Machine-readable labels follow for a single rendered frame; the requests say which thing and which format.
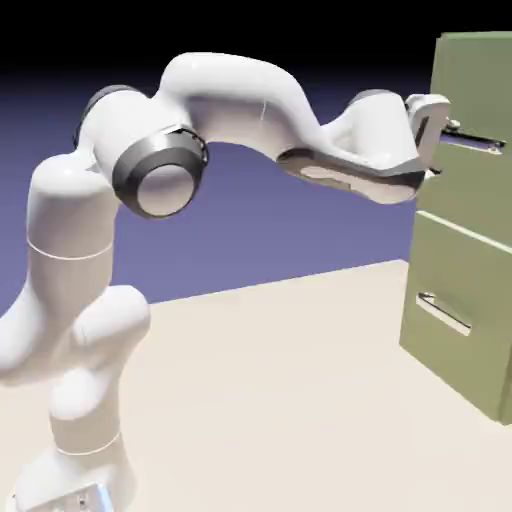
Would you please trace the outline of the green cabinet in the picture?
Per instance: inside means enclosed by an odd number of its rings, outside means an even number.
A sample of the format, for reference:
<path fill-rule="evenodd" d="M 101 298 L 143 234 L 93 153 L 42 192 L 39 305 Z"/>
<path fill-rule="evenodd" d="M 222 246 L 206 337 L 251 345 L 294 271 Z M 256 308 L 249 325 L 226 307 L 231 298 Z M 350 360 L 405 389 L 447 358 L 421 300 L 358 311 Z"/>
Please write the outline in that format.
<path fill-rule="evenodd" d="M 431 91 L 458 128 L 418 196 L 400 343 L 512 424 L 512 32 L 442 35 Z"/>

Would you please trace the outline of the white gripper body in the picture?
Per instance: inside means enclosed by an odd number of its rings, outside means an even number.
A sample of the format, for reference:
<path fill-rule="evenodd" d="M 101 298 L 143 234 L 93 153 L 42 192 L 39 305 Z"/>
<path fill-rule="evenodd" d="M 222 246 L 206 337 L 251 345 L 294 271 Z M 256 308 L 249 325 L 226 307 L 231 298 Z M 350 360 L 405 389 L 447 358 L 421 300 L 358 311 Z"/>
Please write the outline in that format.
<path fill-rule="evenodd" d="M 450 101 L 439 94 L 412 94 L 405 106 L 420 160 L 430 177 L 434 154 L 448 122 Z"/>

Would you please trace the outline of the green drawer front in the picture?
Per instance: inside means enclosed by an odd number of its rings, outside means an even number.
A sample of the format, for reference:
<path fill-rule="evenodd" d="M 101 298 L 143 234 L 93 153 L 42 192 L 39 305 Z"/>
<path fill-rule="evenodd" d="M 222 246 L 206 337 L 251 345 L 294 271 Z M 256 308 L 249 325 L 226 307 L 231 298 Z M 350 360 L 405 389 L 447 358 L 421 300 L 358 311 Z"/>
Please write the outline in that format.
<path fill-rule="evenodd" d="M 471 324 L 470 335 L 417 306 L 418 292 Z M 512 247 L 418 212 L 400 344 L 486 416 L 512 424 Z"/>
<path fill-rule="evenodd" d="M 512 247 L 512 32 L 438 38 L 430 91 L 469 133 L 507 142 L 502 155 L 441 143 L 417 208 Z"/>

